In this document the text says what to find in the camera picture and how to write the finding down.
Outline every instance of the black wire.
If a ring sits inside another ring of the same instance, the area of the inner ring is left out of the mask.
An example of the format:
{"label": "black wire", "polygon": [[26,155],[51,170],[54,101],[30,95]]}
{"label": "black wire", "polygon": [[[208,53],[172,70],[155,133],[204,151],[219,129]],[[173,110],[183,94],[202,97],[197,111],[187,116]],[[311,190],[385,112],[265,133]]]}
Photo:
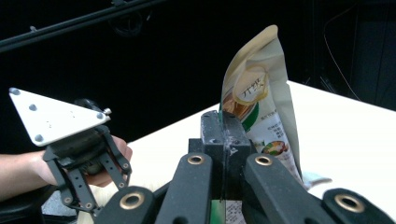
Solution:
{"label": "black wire", "polygon": [[330,22],[336,20],[337,18],[339,18],[339,17],[345,15],[346,13],[348,13],[352,8],[354,8],[354,7],[357,6],[357,5],[358,5],[358,3],[355,2],[351,7],[347,8],[347,9],[344,10],[343,12],[341,12],[341,13],[335,15],[334,17],[332,17],[331,19],[329,19],[328,21],[326,21],[326,23],[325,23],[324,26],[323,26],[323,38],[324,38],[324,42],[325,42],[325,44],[326,44],[326,48],[327,48],[327,50],[329,51],[330,56],[332,57],[332,61],[334,62],[335,66],[337,67],[338,72],[340,73],[341,77],[342,77],[343,80],[345,81],[346,85],[348,86],[348,88],[349,88],[349,90],[352,92],[352,94],[353,94],[359,101],[361,101],[361,98],[359,98],[358,95],[357,95],[357,94],[352,90],[352,88],[350,87],[349,82],[347,81],[346,77],[344,76],[344,73],[341,71],[340,66],[338,65],[337,61],[334,59],[334,56],[332,55],[332,51],[331,51],[331,49],[330,49],[329,43],[327,42],[327,38],[326,38],[326,27],[327,27],[327,25],[328,25]]}

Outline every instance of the food package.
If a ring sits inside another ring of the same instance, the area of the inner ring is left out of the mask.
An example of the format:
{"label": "food package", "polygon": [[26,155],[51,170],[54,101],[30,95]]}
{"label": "food package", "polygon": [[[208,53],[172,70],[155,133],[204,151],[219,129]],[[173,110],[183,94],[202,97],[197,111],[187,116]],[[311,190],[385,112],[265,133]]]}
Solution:
{"label": "food package", "polygon": [[288,74],[276,25],[266,27],[233,57],[220,110],[236,115],[260,153],[276,156],[301,178],[299,143]]}

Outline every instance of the white triangular plate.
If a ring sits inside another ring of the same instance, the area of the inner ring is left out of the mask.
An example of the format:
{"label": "white triangular plate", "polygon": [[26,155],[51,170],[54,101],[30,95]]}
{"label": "white triangular plate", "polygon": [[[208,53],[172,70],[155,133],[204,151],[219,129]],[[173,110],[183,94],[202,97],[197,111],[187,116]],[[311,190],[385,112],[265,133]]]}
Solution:
{"label": "white triangular plate", "polygon": [[80,133],[109,120],[104,113],[29,91],[10,88],[9,96],[30,139],[38,147]]}

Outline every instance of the screw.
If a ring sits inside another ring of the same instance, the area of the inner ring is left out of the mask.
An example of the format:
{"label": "screw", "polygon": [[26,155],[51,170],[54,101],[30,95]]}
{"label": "screw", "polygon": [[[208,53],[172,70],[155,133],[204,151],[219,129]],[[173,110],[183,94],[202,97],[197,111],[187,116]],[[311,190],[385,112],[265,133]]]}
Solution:
{"label": "screw", "polygon": [[18,90],[17,88],[9,88],[8,90],[10,93],[14,94],[14,95],[19,95],[21,94],[20,90]]}
{"label": "screw", "polygon": [[110,110],[110,108],[106,108],[106,109],[104,109],[104,110],[103,110],[103,112],[104,112],[106,115],[109,115],[109,114],[111,114],[111,110]]}
{"label": "screw", "polygon": [[99,118],[99,119],[102,119],[103,118],[103,114],[102,113],[97,113],[96,117]]}
{"label": "screw", "polygon": [[65,202],[65,203],[71,203],[71,202],[72,202],[72,199],[71,199],[71,198],[65,198],[65,199],[64,199],[64,202]]}
{"label": "screw", "polygon": [[42,142],[44,140],[44,138],[43,138],[43,136],[41,136],[41,134],[38,134],[38,135],[35,136],[35,140],[37,142]]}
{"label": "screw", "polygon": [[32,110],[32,111],[37,111],[37,106],[29,105],[29,109]]}

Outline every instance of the table surface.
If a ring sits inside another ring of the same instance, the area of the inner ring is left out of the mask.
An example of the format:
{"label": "table surface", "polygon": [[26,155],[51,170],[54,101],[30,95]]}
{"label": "table surface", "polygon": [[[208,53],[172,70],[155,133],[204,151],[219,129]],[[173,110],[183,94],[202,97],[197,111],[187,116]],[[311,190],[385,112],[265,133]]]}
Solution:
{"label": "table surface", "polygon": [[[332,183],[309,190],[321,198],[351,189],[396,220],[396,112],[288,81],[297,122],[303,173]],[[131,185],[155,190],[172,179],[189,138],[200,137],[201,115],[213,105],[129,143]]]}

